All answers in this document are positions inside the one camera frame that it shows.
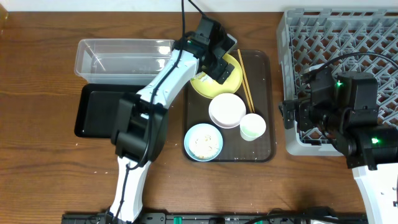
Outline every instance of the brown tray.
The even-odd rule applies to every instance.
[[[188,83],[185,87],[184,107],[184,135],[194,125],[208,123],[218,128],[223,136],[223,149],[221,153],[210,162],[267,162],[275,155],[275,135],[272,115],[272,90],[271,72],[268,56],[258,50],[241,50],[244,68],[249,82],[254,109],[261,115],[267,124],[266,132],[254,141],[248,142],[242,139],[239,126],[232,129],[223,129],[215,125],[208,114],[211,99],[205,98],[193,89]],[[239,61],[237,51],[231,55]],[[235,93],[246,105],[248,104],[244,95],[243,86]],[[185,152],[183,153],[191,161],[193,160]]]

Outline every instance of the white wall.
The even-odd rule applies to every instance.
[[[398,0],[193,0],[208,12],[275,12],[290,7],[398,7]],[[180,0],[0,0],[8,11],[181,11]],[[185,1],[186,11],[196,11]]]

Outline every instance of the plastic bin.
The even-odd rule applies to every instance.
[[[392,9],[291,9],[277,29],[284,98],[309,93],[302,72],[351,52],[376,52],[398,60],[398,11]],[[372,73],[379,84],[379,124],[398,128],[398,70],[379,57],[350,57],[330,65],[335,75],[344,71]],[[322,133],[285,130],[286,149],[293,155],[341,156]]]
[[[174,40],[83,39],[75,73],[88,83],[148,85],[164,68]]]

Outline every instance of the transparent container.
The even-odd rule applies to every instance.
[[[164,68],[174,40],[83,39],[75,73],[88,83],[148,85]]]

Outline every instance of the green connector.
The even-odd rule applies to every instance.
[[[174,224],[182,224],[182,218],[181,217],[174,217]]]

